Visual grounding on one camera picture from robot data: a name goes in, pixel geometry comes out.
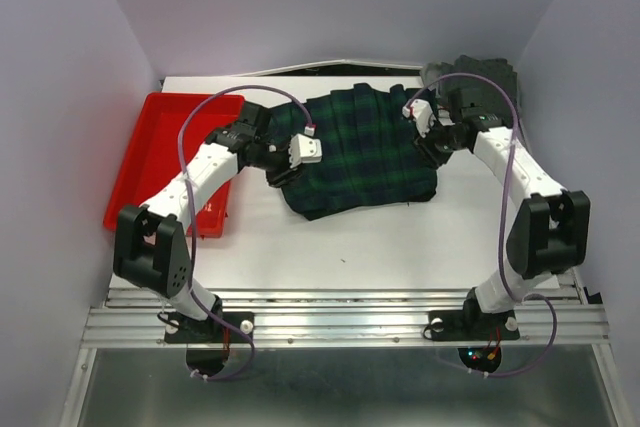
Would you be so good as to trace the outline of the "grey dotted skirt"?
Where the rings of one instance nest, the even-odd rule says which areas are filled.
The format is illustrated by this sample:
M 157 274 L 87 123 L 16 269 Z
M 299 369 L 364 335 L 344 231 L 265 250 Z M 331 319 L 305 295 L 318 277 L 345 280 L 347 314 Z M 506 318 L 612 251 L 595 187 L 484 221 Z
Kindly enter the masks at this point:
M 504 58 L 476 59 L 461 55 L 452 64 L 441 65 L 442 74 L 467 73 L 481 76 L 498 85 L 516 105 L 518 75 L 513 66 Z M 498 90 L 486 83 L 470 77 L 452 77 L 439 85 L 440 103 L 455 109 L 477 108 L 500 117 L 509 128 L 513 126 L 510 107 Z

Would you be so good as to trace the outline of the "green plaid skirt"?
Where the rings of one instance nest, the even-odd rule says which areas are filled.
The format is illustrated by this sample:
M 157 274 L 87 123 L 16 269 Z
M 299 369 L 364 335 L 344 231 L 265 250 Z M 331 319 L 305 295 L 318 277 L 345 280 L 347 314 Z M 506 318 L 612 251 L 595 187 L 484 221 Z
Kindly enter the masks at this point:
M 437 173 L 413 146 L 416 129 L 402 107 L 417 92 L 358 83 L 310 98 L 304 106 L 321 141 L 322 160 L 281 188 L 288 207 L 309 221 L 358 207 L 428 202 Z

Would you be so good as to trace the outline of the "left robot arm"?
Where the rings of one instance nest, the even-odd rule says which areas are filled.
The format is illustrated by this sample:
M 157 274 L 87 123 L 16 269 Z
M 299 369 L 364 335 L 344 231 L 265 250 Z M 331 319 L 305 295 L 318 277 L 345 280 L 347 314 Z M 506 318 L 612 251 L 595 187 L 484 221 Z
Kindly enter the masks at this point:
M 221 333 L 223 318 L 219 298 L 194 278 L 188 242 L 196 235 L 197 214 L 246 167 L 263 170 L 281 187 L 322 157 L 313 128 L 277 143 L 268 133 L 270 121 L 269 109 L 244 105 L 235 121 L 205 137 L 191 160 L 179 160 L 179 173 L 155 195 L 118 213 L 114 275 L 167 301 L 202 341 Z

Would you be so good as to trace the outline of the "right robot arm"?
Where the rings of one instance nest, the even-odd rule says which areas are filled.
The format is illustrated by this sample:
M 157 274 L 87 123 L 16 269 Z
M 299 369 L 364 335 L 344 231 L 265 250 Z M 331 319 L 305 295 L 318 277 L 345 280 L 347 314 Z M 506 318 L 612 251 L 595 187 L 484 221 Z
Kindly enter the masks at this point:
M 513 204 L 511 225 L 499 226 L 498 269 L 471 292 L 460 313 L 463 331 L 482 337 L 496 315 L 512 309 L 548 278 L 584 262 L 591 202 L 550 177 L 520 142 L 514 127 L 475 105 L 452 102 L 442 122 L 437 108 L 413 100 L 402 109 L 416 128 L 414 146 L 437 169 L 458 151 L 480 160 L 502 185 L 502 203 Z

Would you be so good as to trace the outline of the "aluminium frame rail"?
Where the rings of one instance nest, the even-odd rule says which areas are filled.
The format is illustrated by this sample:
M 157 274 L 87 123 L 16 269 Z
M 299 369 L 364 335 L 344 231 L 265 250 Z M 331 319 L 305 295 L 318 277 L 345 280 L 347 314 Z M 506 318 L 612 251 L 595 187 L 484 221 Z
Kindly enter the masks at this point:
M 558 318 L 556 345 L 598 345 L 609 341 L 603 306 L 587 304 L 574 288 L 546 291 L 553 305 L 528 301 L 515 312 L 520 337 L 515 346 L 543 345 Z M 422 336 L 429 313 L 458 310 L 462 290 L 281 290 L 220 292 L 226 314 L 254 315 L 257 348 L 428 347 Z M 90 311 L 84 348 L 165 346 L 156 314 L 160 301 L 146 291 L 110 290 L 105 304 Z

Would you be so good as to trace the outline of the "folded light grey skirt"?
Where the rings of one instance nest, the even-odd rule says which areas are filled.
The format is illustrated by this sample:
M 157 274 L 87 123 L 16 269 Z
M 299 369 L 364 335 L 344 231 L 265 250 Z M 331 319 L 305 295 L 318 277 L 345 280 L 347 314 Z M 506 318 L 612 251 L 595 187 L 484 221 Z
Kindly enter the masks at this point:
M 429 86 L 437 96 L 445 96 L 456 87 L 454 79 L 437 81 L 438 78 L 454 72 L 454 65 L 447 62 L 430 62 L 420 70 L 420 78 L 424 86 Z

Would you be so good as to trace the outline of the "red plastic tray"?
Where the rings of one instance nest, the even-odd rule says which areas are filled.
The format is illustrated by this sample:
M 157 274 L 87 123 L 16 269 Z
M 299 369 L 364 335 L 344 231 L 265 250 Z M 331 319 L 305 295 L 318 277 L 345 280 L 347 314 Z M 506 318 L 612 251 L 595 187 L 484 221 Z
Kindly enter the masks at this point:
M 126 204 L 139 205 L 160 191 L 180 171 L 177 137 L 188 115 L 206 94 L 151 93 L 138 117 L 116 177 L 103 219 L 109 231 Z M 236 120 L 244 98 L 226 95 L 207 103 L 189 123 L 184 137 L 185 158 L 191 160 L 205 137 Z

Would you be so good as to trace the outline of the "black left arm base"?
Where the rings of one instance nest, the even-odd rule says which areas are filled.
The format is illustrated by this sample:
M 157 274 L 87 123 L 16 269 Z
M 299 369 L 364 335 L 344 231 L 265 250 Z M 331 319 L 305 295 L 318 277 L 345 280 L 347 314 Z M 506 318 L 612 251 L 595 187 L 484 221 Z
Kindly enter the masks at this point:
M 197 321 L 178 312 L 159 313 L 157 318 L 165 328 L 164 342 L 167 344 L 246 343 L 244 335 L 253 337 L 254 314 L 248 311 L 224 314 L 223 320 L 232 325 L 233 329 L 224 327 L 210 318 Z

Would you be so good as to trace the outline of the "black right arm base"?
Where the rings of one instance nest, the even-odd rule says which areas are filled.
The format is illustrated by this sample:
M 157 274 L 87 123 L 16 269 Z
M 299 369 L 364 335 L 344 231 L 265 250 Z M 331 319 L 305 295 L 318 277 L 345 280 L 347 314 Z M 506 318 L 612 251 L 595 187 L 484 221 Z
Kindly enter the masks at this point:
M 514 312 L 500 314 L 465 314 L 462 310 L 432 310 L 422 336 L 434 342 L 482 342 L 492 340 L 518 340 L 517 327 L 509 329 L 507 321 Z

